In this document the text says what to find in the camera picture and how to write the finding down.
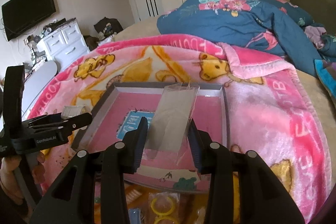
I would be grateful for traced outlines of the person's left hand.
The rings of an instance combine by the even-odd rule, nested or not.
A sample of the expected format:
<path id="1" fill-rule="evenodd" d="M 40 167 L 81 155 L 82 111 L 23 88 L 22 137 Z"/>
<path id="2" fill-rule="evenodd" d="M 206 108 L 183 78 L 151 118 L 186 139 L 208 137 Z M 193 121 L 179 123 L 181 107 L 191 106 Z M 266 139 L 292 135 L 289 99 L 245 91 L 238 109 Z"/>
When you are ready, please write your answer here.
<path id="1" fill-rule="evenodd" d="M 45 155 L 42 152 L 37 154 L 38 164 L 33 168 L 32 175 L 35 184 L 41 184 L 45 181 Z M 20 156 L 4 157 L 1 165 L 1 188 L 4 193 L 17 205 L 21 205 L 24 200 L 23 193 L 17 183 L 14 175 L 21 162 Z"/>

